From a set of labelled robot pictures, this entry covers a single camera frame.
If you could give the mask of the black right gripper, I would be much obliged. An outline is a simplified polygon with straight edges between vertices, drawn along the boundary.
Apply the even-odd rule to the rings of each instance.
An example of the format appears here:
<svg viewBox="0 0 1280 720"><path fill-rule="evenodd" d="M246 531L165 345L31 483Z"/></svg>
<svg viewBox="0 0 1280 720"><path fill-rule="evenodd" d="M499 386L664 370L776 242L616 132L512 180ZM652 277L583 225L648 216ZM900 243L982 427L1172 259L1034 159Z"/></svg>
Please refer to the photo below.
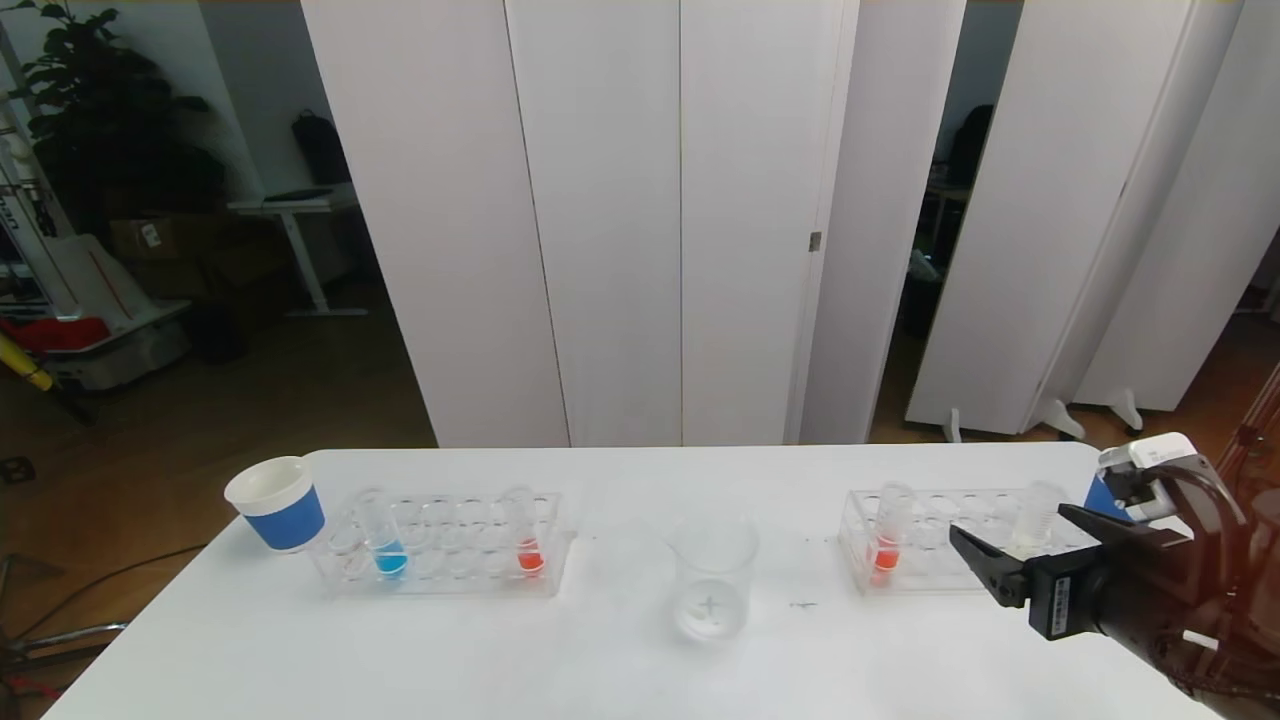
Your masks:
<svg viewBox="0 0 1280 720"><path fill-rule="evenodd" d="M959 524L948 542L1001 607L1023 609L1029 596L1029 624L1047 641L1101 634L1146 664L1197 662L1199 646L1184 637L1192 606L1176 588L1189 539L1074 503L1059 515L1098 544L1033 559L1025 573Z"/></svg>

